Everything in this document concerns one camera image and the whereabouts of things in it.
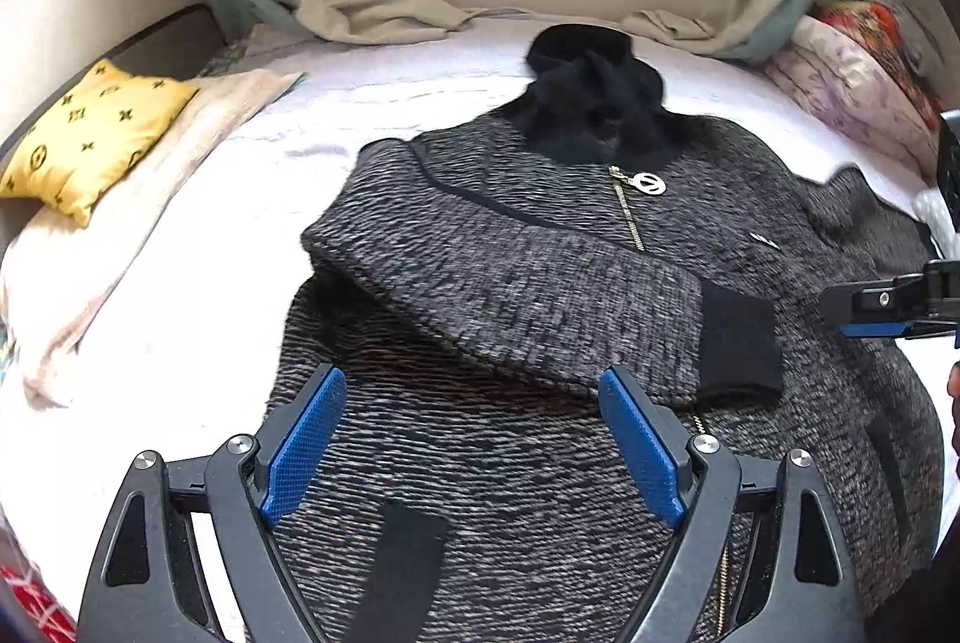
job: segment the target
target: gold zipper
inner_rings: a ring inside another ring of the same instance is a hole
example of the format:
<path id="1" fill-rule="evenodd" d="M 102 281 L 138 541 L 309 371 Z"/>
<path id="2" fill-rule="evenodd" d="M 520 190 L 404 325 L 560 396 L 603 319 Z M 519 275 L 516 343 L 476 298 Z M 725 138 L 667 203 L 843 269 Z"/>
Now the gold zipper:
<path id="1" fill-rule="evenodd" d="M 623 191 L 623 186 L 632 186 L 629 175 L 624 175 L 619 167 L 610 168 L 610 181 L 613 185 L 613 192 L 616 194 L 616 200 L 620 203 L 623 211 L 623 217 L 626 218 L 627 226 L 630 228 L 630 235 L 634 238 L 634 245 L 640 253 L 646 252 L 643 246 L 643 240 L 640 237 L 640 231 L 637 229 L 637 222 L 634 220 L 634 214 L 627 204 L 627 197 Z M 704 427 L 704 421 L 696 413 L 690 413 L 697 432 L 701 435 L 707 434 Z M 730 601 L 730 541 L 724 544 L 723 555 L 720 557 L 720 573 L 717 577 L 717 635 L 723 635 L 724 627 L 727 625 L 727 607 Z"/>
<path id="2" fill-rule="evenodd" d="M 707 434 L 704 419 L 697 413 L 690 413 L 697 432 Z M 720 557 L 720 574 L 717 577 L 717 635 L 723 635 L 727 625 L 727 607 L 730 603 L 730 541 L 724 543 L 723 555 Z"/>
<path id="3" fill-rule="evenodd" d="M 627 220 L 627 226 L 630 228 L 630 234 L 634 238 L 634 245 L 641 253 L 646 251 L 643 246 L 643 240 L 640 239 L 640 231 L 637 229 L 637 223 L 634 221 L 634 214 L 630 212 L 630 205 L 627 204 L 627 196 L 623 192 L 624 184 L 630 185 L 630 178 L 621 172 L 619 167 L 610 168 L 610 181 L 613 184 L 613 192 L 616 194 L 616 200 L 620 202 L 620 208 L 623 210 L 623 217 Z"/>

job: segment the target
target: metal screw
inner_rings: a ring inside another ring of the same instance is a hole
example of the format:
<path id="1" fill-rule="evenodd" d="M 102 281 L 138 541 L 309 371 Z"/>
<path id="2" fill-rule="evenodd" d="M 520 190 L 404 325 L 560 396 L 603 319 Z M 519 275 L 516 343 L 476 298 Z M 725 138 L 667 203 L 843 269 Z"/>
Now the metal screw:
<path id="1" fill-rule="evenodd" d="M 806 453 L 803 448 L 793 448 L 790 451 L 790 461 L 793 462 L 798 467 L 809 467 L 810 464 L 813 464 L 813 456 Z"/>
<path id="2" fill-rule="evenodd" d="M 720 450 L 720 440 L 713 435 L 697 435 L 693 438 L 693 447 L 702 454 L 715 454 Z"/>
<path id="3" fill-rule="evenodd" d="M 144 451 L 143 453 L 137 454 L 136 459 L 133 460 L 133 466 L 136 467 L 138 470 L 150 469 L 156 463 L 157 463 L 156 451 Z"/>
<path id="4" fill-rule="evenodd" d="M 253 438 L 250 435 L 237 435 L 227 442 L 227 451 L 232 454 L 246 454 L 253 448 Z"/>

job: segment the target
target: red patterned fabric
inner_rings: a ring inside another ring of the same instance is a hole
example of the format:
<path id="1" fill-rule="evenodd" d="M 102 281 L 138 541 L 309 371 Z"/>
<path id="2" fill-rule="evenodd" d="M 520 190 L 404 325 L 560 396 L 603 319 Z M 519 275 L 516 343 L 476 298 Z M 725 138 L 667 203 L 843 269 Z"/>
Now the red patterned fabric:
<path id="1" fill-rule="evenodd" d="M 917 108 L 931 131 L 940 128 L 940 105 L 920 88 L 904 60 L 904 41 L 894 14 L 882 4 L 841 0 L 816 7 L 813 16 L 857 42 L 874 57 Z"/>
<path id="2" fill-rule="evenodd" d="M 77 625 L 26 558 L 0 507 L 0 578 L 50 643 L 75 643 Z"/>

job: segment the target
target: yellow pillow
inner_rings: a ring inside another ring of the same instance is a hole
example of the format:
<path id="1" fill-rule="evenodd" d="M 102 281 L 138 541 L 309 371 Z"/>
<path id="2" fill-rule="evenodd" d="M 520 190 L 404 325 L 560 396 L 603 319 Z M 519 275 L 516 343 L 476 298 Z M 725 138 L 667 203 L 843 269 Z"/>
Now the yellow pillow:
<path id="1" fill-rule="evenodd" d="M 36 197 L 90 223 L 90 208 L 174 122 L 197 89 L 98 61 L 30 127 L 3 174 L 0 197 Z"/>

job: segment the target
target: white bedsheet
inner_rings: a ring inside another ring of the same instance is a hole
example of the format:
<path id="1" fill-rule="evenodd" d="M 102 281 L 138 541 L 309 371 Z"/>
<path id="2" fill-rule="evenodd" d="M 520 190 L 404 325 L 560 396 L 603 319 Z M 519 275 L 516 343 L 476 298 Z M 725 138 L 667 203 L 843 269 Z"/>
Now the white bedsheet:
<path id="1" fill-rule="evenodd" d="M 515 98 L 528 81 L 526 49 L 544 26 L 484 18 L 445 42 L 294 45 L 241 63 L 239 70 L 308 76 L 233 132 L 171 200 L 80 345 L 72 407 L 32 411 L 13 381 L 0 389 L 0 497 L 71 611 L 80 607 L 104 519 L 138 451 L 182 459 L 256 430 L 287 308 L 310 274 L 299 233 L 332 202 L 359 148 L 451 127 Z M 637 40 L 637 54 L 664 75 L 671 109 L 743 124 L 799 175 L 826 180 L 859 163 L 877 194 L 904 210 L 922 187 L 893 162 L 834 135 L 766 79 L 646 40 Z M 952 431 L 952 343 L 914 341 L 904 349 Z M 949 451 L 947 522 L 960 503 L 956 461 Z M 205 517 L 197 518 L 214 602 L 239 643 L 242 624 L 222 568 L 210 569 L 215 538 Z"/>

